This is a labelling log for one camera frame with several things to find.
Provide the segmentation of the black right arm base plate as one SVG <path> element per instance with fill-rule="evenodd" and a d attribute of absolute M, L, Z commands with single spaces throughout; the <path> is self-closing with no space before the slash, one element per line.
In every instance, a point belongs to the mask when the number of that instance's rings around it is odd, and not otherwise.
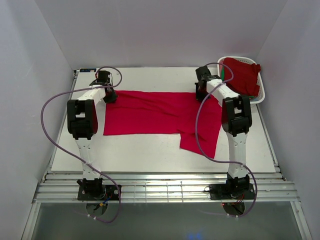
<path fill-rule="evenodd" d="M 228 189 L 227 184 L 210 184 L 207 192 L 211 200 L 253 200 L 255 190 L 250 183 L 249 187 L 239 189 Z"/>

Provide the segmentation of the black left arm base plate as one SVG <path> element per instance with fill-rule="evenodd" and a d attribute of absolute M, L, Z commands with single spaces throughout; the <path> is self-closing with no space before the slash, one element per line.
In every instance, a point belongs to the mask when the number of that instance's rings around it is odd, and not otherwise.
<path fill-rule="evenodd" d="M 94 187 L 93 189 L 79 187 L 77 200 L 78 201 L 118 201 L 122 186 L 118 187 L 111 184 L 103 184 L 102 186 Z"/>

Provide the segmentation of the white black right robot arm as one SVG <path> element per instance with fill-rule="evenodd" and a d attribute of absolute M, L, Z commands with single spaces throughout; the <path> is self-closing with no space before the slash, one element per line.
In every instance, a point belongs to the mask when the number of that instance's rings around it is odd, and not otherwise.
<path fill-rule="evenodd" d="M 221 80 L 218 75 L 211 74 L 207 65 L 197 68 L 195 73 L 196 99 L 203 105 L 209 97 L 214 97 L 222 107 L 221 126 L 229 147 L 226 182 L 209 185 L 207 193 L 211 200 L 253 199 L 255 192 L 250 183 L 252 172 L 246 162 L 246 142 L 252 126 L 250 98 L 226 85 L 233 80 L 232 76 Z"/>

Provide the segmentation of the bright red t shirt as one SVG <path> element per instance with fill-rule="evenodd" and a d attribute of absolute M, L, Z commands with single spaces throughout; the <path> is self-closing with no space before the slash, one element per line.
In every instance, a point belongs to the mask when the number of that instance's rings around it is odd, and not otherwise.
<path fill-rule="evenodd" d="M 179 134 L 180 148 L 214 158 L 222 108 L 209 97 L 201 105 L 193 92 L 119 90 L 105 109 L 105 136 Z"/>

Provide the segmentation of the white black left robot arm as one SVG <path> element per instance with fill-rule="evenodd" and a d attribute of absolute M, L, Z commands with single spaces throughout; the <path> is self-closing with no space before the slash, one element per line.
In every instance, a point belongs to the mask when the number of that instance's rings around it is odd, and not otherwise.
<path fill-rule="evenodd" d="M 83 95 L 67 102 L 67 129 L 74 138 L 79 150 L 82 163 L 82 179 L 77 183 L 80 186 L 80 199 L 88 197 L 89 200 L 105 200 L 107 190 L 103 185 L 101 174 L 93 170 L 91 160 L 91 143 L 98 132 L 98 116 L 96 105 L 114 103 L 117 99 L 112 87 L 112 73 L 99 70 L 95 74 L 95 80 L 90 83 L 90 89 Z"/>

